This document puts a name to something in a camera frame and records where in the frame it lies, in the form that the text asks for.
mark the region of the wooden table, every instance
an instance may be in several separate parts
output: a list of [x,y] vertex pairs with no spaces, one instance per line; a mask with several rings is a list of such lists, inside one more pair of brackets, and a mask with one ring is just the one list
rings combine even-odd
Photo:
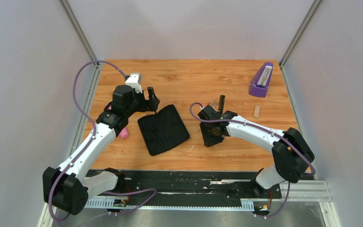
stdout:
[[[193,102],[206,105],[225,95],[225,111],[230,110],[256,123],[287,130],[297,128],[278,62],[274,69],[265,98],[248,94],[248,83],[265,60],[109,60],[126,74],[139,72],[141,86],[154,87],[161,100],[158,109],[174,104],[190,133],[190,139],[178,147],[157,156],[150,156],[137,119],[152,113],[135,113],[129,118],[127,139],[118,137],[99,156],[92,168],[135,170],[202,170],[202,171],[258,171],[273,164],[272,155],[266,150],[238,138],[226,137],[215,146],[206,148],[199,128],[199,121],[189,113]],[[105,65],[98,83],[91,117],[96,119],[112,100],[113,90],[124,84],[123,77]],[[253,118],[254,106],[260,105],[259,118]],[[199,107],[193,108],[197,114]],[[87,125],[86,133],[91,131]]]

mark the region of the pink object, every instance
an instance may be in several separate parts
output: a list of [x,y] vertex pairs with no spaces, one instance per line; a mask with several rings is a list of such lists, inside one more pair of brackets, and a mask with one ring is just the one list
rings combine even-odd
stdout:
[[122,138],[122,139],[125,139],[127,137],[129,137],[129,130],[127,130],[127,128],[124,128],[120,133],[119,133],[119,136]]

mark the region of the gray wall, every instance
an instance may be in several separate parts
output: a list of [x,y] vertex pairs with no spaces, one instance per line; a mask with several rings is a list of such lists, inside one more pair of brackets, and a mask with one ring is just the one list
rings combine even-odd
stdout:
[[36,226],[42,173],[70,153],[80,117],[71,89],[86,61],[57,0],[0,0],[0,227]]
[[313,0],[69,0],[98,58],[281,59]]
[[324,1],[285,70],[342,226],[363,226],[363,1]]

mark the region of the metal frame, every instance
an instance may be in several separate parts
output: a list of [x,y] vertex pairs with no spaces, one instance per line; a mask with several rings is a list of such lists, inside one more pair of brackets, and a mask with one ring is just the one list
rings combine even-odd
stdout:
[[320,202],[320,208],[326,227],[341,227],[333,202]]
[[89,58],[92,61],[97,60],[93,49],[91,48],[90,44],[88,43],[88,40],[87,40],[86,36],[84,35],[83,30],[81,29],[80,24],[78,23],[76,16],[74,15],[74,13],[70,7],[68,0],[58,0],[58,1],[62,5],[63,10],[65,11],[66,15],[68,16],[69,22],[73,26],[74,31],[76,32],[77,36],[79,37],[81,44],[83,44],[84,49],[86,50]]
[[[228,180],[230,182],[246,182],[249,180]],[[282,194],[281,199],[273,199],[273,201],[283,202],[287,193],[287,183],[280,183],[280,192]],[[121,199],[122,196],[96,196],[92,199],[92,201],[87,202],[86,208],[113,208],[113,200]],[[241,199],[242,207],[241,208],[226,208],[226,207],[193,207],[194,210],[224,210],[224,211],[246,211],[244,205],[246,202],[265,202],[269,199]],[[300,180],[298,183],[292,183],[290,186],[290,193],[288,202],[320,202],[324,204],[325,209],[331,209],[329,204],[333,203],[332,197],[330,195],[330,191],[328,188],[328,184],[326,181],[314,181],[314,180]],[[175,210],[176,207],[168,207],[168,206],[142,206],[142,209],[145,210]],[[178,210],[185,210],[188,207],[177,207]]]
[[[124,199],[125,196],[95,196],[89,200],[84,208],[116,209],[114,200]],[[193,210],[193,211],[254,211],[254,202],[241,199],[240,207],[184,207],[184,206],[142,206],[141,210]],[[129,210],[135,205],[127,205],[122,209]]]
[[41,212],[41,217],[38,220],[37,227],[51,227],[53,223],[53,219],[49,214],[48,204],[45,203],[43,211]]
[[300,27],[297,30],[297,33],[295,34],[293,40],[291,41],[289,47],[287,48],[285,54],[283,55],[282,60],[279,63],[280,68],[283,68],[284,65],[286,64],[286,61],[289,59],[293,49],[297,45],[298,41],[301,38],[301,35],[304,33],[305,29],[307,28],[308,24],[310,23],[312,17],[314,16],[315,12],[317,11],[322,1],[323,0],[314,0],[314,2],[312,3],[307,15],[305,15],[304,20],[302,21]]

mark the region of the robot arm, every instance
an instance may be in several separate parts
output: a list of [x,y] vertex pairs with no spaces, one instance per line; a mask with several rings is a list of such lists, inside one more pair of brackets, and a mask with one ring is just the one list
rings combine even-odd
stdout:
[[284,138],[293,144],[311,163],[314,160],[314,154],[298,130],[293,128],[287,131],[276,130],[250,122],[231,111],[223,113],[224,96],[220,97],[219,104],[218,111],[207,105],[198,114],[202,120],[214,121],[200,123],[206,147],[221,143],[225,136],[232,136],[247,140],[269,151],[273,155],[275,164],[259,170],[254,176],[251,185],[256,194],[261,194],[264,190],[283,181],[298,182],[308,165],[281,139]]
[[[48,167],[44,171],[43,193],[45,202],[48,202],[53,182],[61,170],[68,165],[71,167],[64,173],[56,186],[52,204],[70,214],[78,214],[87,201],[96,195],[116,188],[122,190],[124,174],[118,170],[107,168],[96,176],[86,177],[86,175],[102,151],[126,127],[131,115],[135,112],[156,112],[158,109],[160,101],[155,96],[152,87],[148,87],[149,99],[145,100],[144,91],[140,85],[141,79],[139,73],[132,73],[126,78],[125,85],[117,86],[113,92],[112,102],[105,107],[96,120],[95,136],[91,131],[71,157],[67,158],[56,169]],[[85,149],[91,137],[93,140]]]

